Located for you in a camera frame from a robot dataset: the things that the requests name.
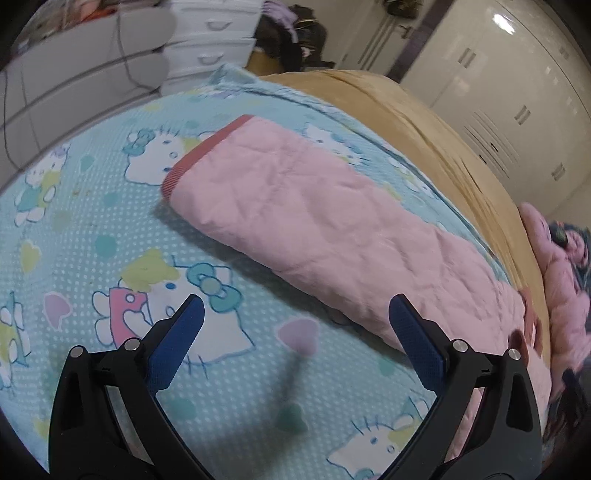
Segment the light blue bed sheet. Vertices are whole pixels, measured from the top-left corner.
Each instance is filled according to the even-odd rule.
[[[45,467],[69,349],[142,336],[191,293],[218,327],[199,334],[158,399],[219,480],[377,476],[432,405],[403,355],[161,202],[170,167],[244,113],[343,157],[409,211],[472,242],[507,281],[474,227],[395,148],[334,106],[222,67],[208,86],[65,142],[0,199],[0,407]]]

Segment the blue gripper pad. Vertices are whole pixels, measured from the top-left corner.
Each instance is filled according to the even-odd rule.
[[[152,396],[170,386],[201,330],[205,319],[203,301],[196,296],[186,308],[175,315],[178,318],[148,360],[146,385]]]
[[[445,360],[429,339],[421,325],[421,317],[405,297],[396,295],[390,301],[388,316],[398,340],[408,355],[413,368],[427,390],[437,395],[443,391]]]

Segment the cartoon cat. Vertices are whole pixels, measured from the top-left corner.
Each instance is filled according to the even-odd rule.
[[[22,304],[11,292],[7,305],[0,309],[0,390],[12,385],[12,364],[27,365],[31,353],[29,335],[22,321]]]
[[[127,140],[123,148],[129,160],[125,179],[146,185],[161,185],[177,162],[201,143],[199,138],[150,128],[130,133]]]
[[[380,476],[400,454],[417,431],[428,407],[424,400],[416,404],[409,398],[401,415],[393,425],[378,422],[364,423],[344,445],[332,452],[327,460],[332,465],[344,468],[351,478],[366,480]]]
[[[408,168],[402,165],[402,163],[394,158],[390,158],[388,161],[390,162],[390,165],[396,167],[400,171],[401,176],[404,178],[406,186],[409,189],[414,192],[423,192],[425,195],[431,198],[434,197],[431,187],[429,187],[429,185],[427,185],[422,180],[419,180],[419,178]]]
[[[159,250],[150,249],[124,269],[118,285],[108,294],[94,293],[93,306],[102,316],[95,325],[97,337],[102,344],[117,348],[130,337],[143,338],[154,322],[170,318],[195,294],[205,305],[205,320],[187,360],[207,364],[246,353],[254,345],[242,330],[236,311],[242,294],[231,284],[228,267],[206,262],[170,266]]]
[[[304,136],[315,142],[319,147],[334,153],[338,157],[353,165],[360,165],[364,160],[363,152],[340,135],[322,130],[312,124],[307,124]]]
[[[25,175],[25,188],[14,200],[17,214],[14,218],[16,226],[25,221],[38,222],[45,216],[49,203],[56,196],[56,187],[60,183],[61,169],[67,159],[69,143],[48,153]]]

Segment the white dresser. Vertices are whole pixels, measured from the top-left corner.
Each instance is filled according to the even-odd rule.
[[[203,83],[223,63],[245,67],[263,0],[168,0],[177,19],[164,47],[170,64],[163,95]]]

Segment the black cable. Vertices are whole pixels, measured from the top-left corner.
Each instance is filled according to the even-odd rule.
[[[123,58],[123,64],[125,66],[125,73],[127,74],[127,78],[137,88],[144,89],[147,92],[153,92],[153,91],[157,90],[158,87],[154,88],[154,87],[151,87],[149,85],[144,85],[143,83],[140,83],[140,82],[136,81],[131,76],[131,71],[129,70],[129,64],[127,63],[127,58],[128,57],[125,54],[125,50],[123,49],[123,42],[121,41],[121,10],[117,10],[117,19],[116,19],[116,22],[117,22],[117,44],[119,46],[119,53],[121,54],[121,57]]]
[[[4,150],[6,151],[6,157],[8,158],[8,161],[12,164],[12,166],[14,168],[17,169],[17,171],[20,171],[20,168],[18,168],[17,164],[15,164],[12,161],[12,157],[10,156],[10,153],[8,152],[8,138],[6,135],[6,128],[8,126],[7,122],[6,122],[6,116],[7,116],[6,110],[7,110],[7,101],[8,101],[7,97],[8,97],[8,71],[6,68],[4,68],[4,116],[2,117],[3,123],[4,123],[4,126],[2,128],[3,133],[4,133]]]

